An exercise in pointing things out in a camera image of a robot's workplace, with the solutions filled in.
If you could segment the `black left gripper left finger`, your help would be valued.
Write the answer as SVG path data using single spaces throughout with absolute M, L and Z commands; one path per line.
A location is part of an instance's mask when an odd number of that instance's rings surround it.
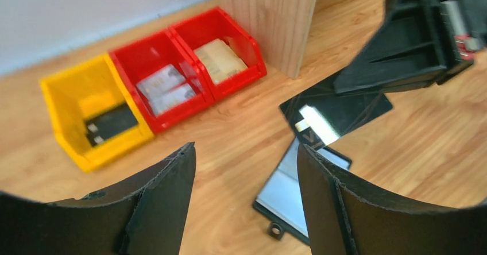
M 81 199 L 1 192 L 2 254 L 178 254 L 196 171 L 193 143 Z

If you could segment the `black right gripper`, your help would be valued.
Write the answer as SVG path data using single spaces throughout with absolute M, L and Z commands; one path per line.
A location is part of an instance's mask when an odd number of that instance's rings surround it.
M 334 81 L 338 94 L 444 84 L 486 46 L 486 0 L 385 0 L 380 28 Z

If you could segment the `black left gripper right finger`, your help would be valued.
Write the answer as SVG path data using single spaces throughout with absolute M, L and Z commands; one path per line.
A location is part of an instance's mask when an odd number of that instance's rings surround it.
M 374 185 L 300 145 L 297 171 L 313 254 L 485 254 L 486 205 L 452 208 Z

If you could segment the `black leather card holder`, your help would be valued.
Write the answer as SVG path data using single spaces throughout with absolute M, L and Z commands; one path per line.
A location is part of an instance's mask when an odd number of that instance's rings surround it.
M 266 232 L 272 238 L 279 241 L 288 233 L 308 245 L 297 175 L 298 146 L 299 140 L 295 138 L 257 195 L 253 208 L 270 221 Z

